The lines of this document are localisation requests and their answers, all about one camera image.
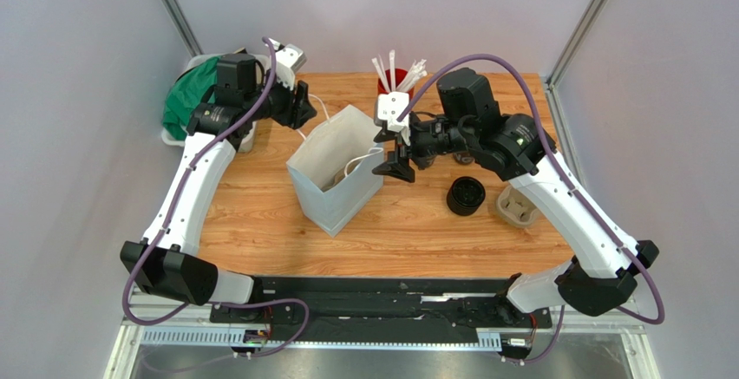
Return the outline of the white paper bag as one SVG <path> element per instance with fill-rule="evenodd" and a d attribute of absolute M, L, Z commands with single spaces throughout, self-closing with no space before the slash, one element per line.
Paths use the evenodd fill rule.
<path fill-rule="evenodd" d="M 305 217 L 332 238 L 383 186 L 372 168 L 383 161 L 383 148 L 373 141 L 378 128 L 354 106 L 331 115 L 308 134 L 286 161 Z"/>

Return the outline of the stack of black lids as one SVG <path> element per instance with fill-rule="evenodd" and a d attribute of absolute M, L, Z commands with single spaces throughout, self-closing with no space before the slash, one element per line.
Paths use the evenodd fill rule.
<path fill-rule="evenodd" d="M 449 210 L 459 216 L 474 214 L 487 196 L 481 182 L 470 176 L 456 179 L 448 189 L 446 202 Z"/>

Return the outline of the single cardboard cup carrier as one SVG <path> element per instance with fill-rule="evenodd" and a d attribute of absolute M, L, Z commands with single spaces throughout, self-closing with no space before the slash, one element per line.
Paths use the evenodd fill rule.
<path fill-rule="evenodd" d="M 343 172 L 343 171 L 338 171 L 338 172 L 337 172 L 337 173 L 336 173 L 336 174 L 335 174 L 335 175 L 334 175 L 334 176 L 333 176 L 333 177 L 332 177 L 332 178 L 330 179 L 330 181 L 329 181 L 329 182 L 328 182 L 327 184 L 325 184 L 325 185 L 323 186 L 322 190 L 323 190 L 324 192 L 327 192 L 327 191 L 329 191 L 329 190 L 330 190 L 331 188 L 333 188 L 334 186 L 336 186 L 337 184 L 339 184 L 339 183 L 340 183 L 340 182 L 341 182 L 341 181 L 342 181 L 342 180 L 343 180 L 343 179 L 344 179 L 345 177 L 346 177 L 346 175 L 344 174 L 344 172 Z"/>

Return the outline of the stack of black cups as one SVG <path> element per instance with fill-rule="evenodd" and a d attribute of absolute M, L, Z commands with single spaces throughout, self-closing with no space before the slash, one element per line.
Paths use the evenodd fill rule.
<path fill-rule="evenodd" d="M 474 164 L 474 157 L 470 152 L 467 151 L 453 153 L 453 158 L 458 164 L 464 166 Z"/>

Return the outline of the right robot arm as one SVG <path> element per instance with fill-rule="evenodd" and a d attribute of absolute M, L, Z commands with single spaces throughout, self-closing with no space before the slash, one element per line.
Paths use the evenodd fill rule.
<path fill-rule="evenodd" d="M 527 114 L 503 114 L 486 77 L 469 68 L 436 83 L 443 111 L 422 120 L 409 110 L 409 96 L 376 99 L 379 142 L 394 149 L 374 174 L 413 182 L 415 171 L 443 154 L 466 153 L 538 209 L 571 247 L 564 264 L 510 277 L 502 303 L 521 313 L 567 304 L 591 317 L 622 307 L 659 250 L 636 240 L 608 219 L 575 180 L 549 134 Z"/>

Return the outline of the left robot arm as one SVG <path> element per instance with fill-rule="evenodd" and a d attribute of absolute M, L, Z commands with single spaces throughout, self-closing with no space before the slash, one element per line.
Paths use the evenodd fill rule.
<path fill-rule="evenodd" d="M 301 128 L 317 111 L 307 83 L 296 73 L 301 49 L 278 46 L 275 56 L 221 56 L 186 126 L 184 151 L 173 184 L 153 223 L 138 242 L 126 242 L 121 262 L 143 292 L 185 304 L 246 304 L 253 277 L 198 258 L 207 211 L 223 176 L 256 121 Z"/>

